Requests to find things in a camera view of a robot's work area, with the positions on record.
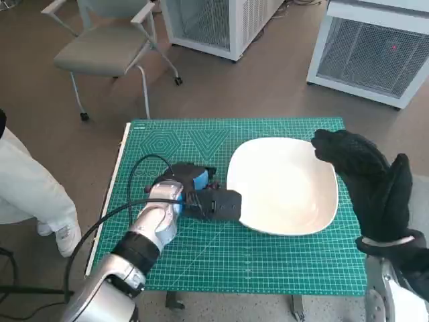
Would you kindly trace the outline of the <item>black left hand blue tape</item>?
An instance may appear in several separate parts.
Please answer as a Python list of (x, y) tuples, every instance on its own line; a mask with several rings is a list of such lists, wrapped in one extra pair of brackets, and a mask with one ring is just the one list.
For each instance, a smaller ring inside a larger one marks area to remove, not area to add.
[(187, 204), (196, 204), (196, 192), (201, 190), (218, 190), (220, 183), (213, 181), (217, 169), (210, 166), (199, 166), (192, 162), (173, 164), (158, 176), (151, 187), (163, 181), (176, 181), (182, 184), (182, 197)]

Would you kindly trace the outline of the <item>black gloved right hand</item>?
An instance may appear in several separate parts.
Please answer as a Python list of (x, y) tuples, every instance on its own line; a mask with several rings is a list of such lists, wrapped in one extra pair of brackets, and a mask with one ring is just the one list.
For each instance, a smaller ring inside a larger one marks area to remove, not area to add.
[(332, 164), (345, 183), (363, 237), (387, 243), (411, 236), (412, 174), (406, 154), (389, 163), (373, 142), (343, 129), (318, 129), (311, 144), (316, 157)]

